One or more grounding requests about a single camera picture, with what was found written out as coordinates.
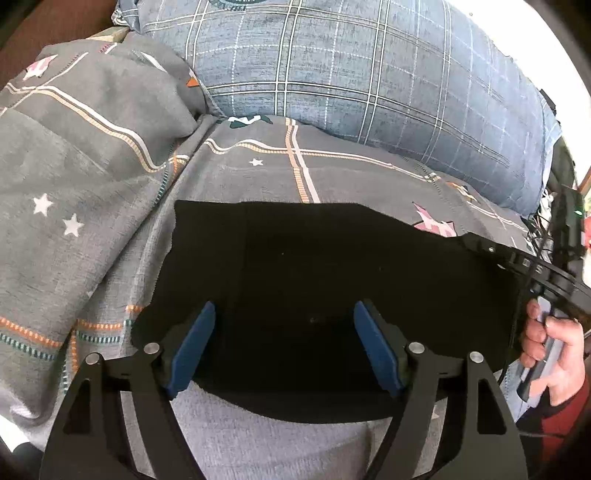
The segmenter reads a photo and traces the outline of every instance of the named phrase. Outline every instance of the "blue gripper pad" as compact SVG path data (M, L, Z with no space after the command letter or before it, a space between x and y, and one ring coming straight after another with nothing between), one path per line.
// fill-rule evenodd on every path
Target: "blue gripper pad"
M216 308L208 301L171 362L170 382L166 386L170 398L175 398L178 392L189 386L215 324Z
M380 320L384 324L382 328L391 328L393 332L390 333L400 336L402 342L400 346L404 349L405 339L400 330L396 326L388 325L382 319ZM396 349L399 356L404 356L400 359L397 358L388 341L384 338L382 330L362 301L355 304L353 322L379 386L393 397L396 397L408 384L408 378L404 374L407 368L404 350Z

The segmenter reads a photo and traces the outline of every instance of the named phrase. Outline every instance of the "gray blanket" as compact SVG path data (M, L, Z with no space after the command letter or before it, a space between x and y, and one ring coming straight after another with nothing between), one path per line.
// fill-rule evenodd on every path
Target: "gray blanket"
M39 60L0 92L0 414L41 448L84 357L132 353L177 199L358 202L433 234L526 249L517 214L415 160L290 118L211 116L189 66L151 39L77 40ZM358 478L388 424L289 424L194 384L173 407L216 479Z

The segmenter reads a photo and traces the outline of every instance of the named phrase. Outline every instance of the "blue plaid pillowcase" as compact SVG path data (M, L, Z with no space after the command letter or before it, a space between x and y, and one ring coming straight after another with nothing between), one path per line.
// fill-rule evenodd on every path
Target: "blue plaid pillowcase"
M560 126L444 0L119 0L113 17L186 59L223 115L289 116L419 160L520 215L539 204Z

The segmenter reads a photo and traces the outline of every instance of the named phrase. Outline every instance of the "red sleeve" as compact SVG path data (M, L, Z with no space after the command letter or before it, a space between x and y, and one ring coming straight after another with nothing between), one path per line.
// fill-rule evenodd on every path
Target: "red sleeve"
M587 399L589 398L589 379L585 378L581 390L570 399L568 405L562 408L558 413L542 418L542 432L547 434L554 434L566 436L573 428L577 418L582 412ZM560 445L563 439L556 437L544 437L542 442L542 461L550 460Z

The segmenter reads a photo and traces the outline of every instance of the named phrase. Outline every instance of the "human hand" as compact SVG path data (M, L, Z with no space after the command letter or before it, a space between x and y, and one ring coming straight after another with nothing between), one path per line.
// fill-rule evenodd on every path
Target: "human hand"
M528 319L521 337L523 353L519 360L524 367L531 368L536 360L544 359L543 342L547 335L564 342L562 353L552 373L534 380L530 386L531 396L541 394L548 387L550 404L556 406L573 397L585 381L583 327L574 320L548 317L544 328L544 325L537 321L539 315L540 305L535 299L530 300L527 304Z

